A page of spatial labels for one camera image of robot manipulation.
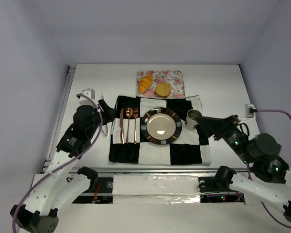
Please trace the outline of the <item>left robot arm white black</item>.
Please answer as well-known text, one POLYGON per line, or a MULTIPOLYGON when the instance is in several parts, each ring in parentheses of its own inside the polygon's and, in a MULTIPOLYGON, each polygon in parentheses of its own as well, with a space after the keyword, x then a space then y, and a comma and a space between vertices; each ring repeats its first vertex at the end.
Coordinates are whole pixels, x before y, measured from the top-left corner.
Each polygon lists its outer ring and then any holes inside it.
POLYGON ((98 173, 83 166, 75 178, 68 181, 71 169, 95 144, 102 127, 113 121, 114 109, 104 100, 81 105, 73 122, 60 139, 51 164, 44 176, 12 207, 12 231, 17 228, 29 233, 52 233, 59 216, 84 191, 96 189, 98 173))

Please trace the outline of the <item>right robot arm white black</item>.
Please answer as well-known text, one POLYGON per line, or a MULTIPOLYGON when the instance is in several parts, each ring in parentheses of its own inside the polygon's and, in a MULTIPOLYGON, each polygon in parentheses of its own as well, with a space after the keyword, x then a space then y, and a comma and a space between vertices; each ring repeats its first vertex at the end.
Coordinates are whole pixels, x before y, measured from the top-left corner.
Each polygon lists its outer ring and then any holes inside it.
MULTIPOLYGON (((227 118, 199 116, 196 122, 207 137, 212 136, 215 141, 224 140, 247 166, 249 175, 254 174, 265 183, 280 184, 291 191, 290 166, 280 157, 281 145, 271 135, 261 133, 249 139, 249 127, 237 115, 227 118)), ((197 190, 203 194, 227 191, 252 194, 263 205, 272 206, 291 223, 291 200, 288 197, 254 182, 251 177, 244 178, 227 166, 220 166, 214 177, 200 181, 197 190)))

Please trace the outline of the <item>steel tongs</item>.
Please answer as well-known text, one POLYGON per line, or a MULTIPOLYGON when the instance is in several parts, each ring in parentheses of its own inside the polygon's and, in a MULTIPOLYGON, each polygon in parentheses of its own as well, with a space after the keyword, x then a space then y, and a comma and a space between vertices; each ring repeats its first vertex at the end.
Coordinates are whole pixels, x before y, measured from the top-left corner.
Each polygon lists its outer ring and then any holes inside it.
POLYGON ((102 126, 101 133, 103 134, 104 137, 108 137, 110 135, 111 128, 112 128, 112 122, 109 122, 102 126))

